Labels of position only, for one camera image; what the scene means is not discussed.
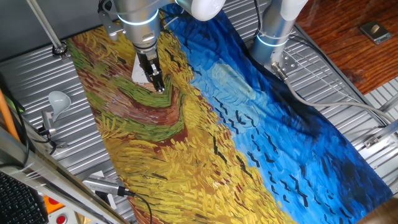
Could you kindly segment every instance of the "wooden floor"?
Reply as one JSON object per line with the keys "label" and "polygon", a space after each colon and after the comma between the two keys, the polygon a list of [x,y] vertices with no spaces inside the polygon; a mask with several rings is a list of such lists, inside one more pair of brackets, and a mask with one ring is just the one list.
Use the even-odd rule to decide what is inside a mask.
{"label": "wooden floor", "polygon": [[[368,39],[359,27],[371,21],[392,39],[381,45]],[[398,0],[309,0],[298,23],[362,94],[398,77]],[[359,223],[398,223],[398,197]]]}

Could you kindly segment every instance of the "wheatfield painting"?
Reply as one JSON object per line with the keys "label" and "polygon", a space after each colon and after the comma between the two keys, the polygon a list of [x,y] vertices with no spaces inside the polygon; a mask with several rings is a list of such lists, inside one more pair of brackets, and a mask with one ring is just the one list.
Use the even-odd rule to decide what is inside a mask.
{"label": "wheatfield painting", "polygon": [[392,197],[332,124],[252,62],[223,12],[178,18],[158,43],[163,94],[132,81],[122,34],[68,39],[116,172],[153,223],[355,223]]}

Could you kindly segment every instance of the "keyboard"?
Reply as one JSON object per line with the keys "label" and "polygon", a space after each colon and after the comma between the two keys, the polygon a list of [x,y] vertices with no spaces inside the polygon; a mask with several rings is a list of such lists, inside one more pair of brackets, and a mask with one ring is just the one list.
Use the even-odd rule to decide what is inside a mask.
{"label": "keyboard", "polygon": [[0,223],[46,223],[35,193],[25,184],[0,172]]}

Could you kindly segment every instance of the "blue led ring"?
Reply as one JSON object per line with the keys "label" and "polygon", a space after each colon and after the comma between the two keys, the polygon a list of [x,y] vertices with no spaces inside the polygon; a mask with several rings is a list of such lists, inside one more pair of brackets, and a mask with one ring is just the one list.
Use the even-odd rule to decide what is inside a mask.
{"label": "blue led ring", "polygon": [[144,21],[144,22],[130,22],[130,21],[127,21],[125,19],[122,19],[122,17],[120,17],[120,15],[118,15],[118,17],[125,24],[129,24],[129,25],[133,25],[133,26],[141,26],[141,25],[148,24],[151,21],[153,21],[157,17],[158,13],[159,13],[159,10],[156,11],[154,16],[152,16],[150,19],[148,19],[147,21]]}
{"label": "blue led ring", "polygon": [[285,45],[288,41],[288,39],[287,39],[283,44],[268,44],[268,43],[265,43],[263,40],[261,40],[259,36],[257,36],[257,38],[261,41],[261,43],[263,43],[267,46],[270,46],[270,47],[280,47],[282,45]]}

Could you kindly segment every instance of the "robotic arm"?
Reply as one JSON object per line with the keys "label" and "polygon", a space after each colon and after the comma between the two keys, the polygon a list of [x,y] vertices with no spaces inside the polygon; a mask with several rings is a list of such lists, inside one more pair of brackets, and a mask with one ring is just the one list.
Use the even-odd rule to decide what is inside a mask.
{"label": "robotic arm", "polygon": [[111,1],[100,1],[98,14],[111,40],[118,39],[122,31],[137,52],[142,69],[156,91],[162,93],[164,84],[157,54],[157,38],[160,35],[159,8],[177,3],[194,18],[207,21],[221,10],[225,0],[113,0],[121,26],[113,24],[109,17]]}
{"label": "robotic arm", "polygon": [[283,51],[297,16],[308,0],[272,0],[262,13],[260,34],[249,49],[251,56],[271,71],[283,65]]}

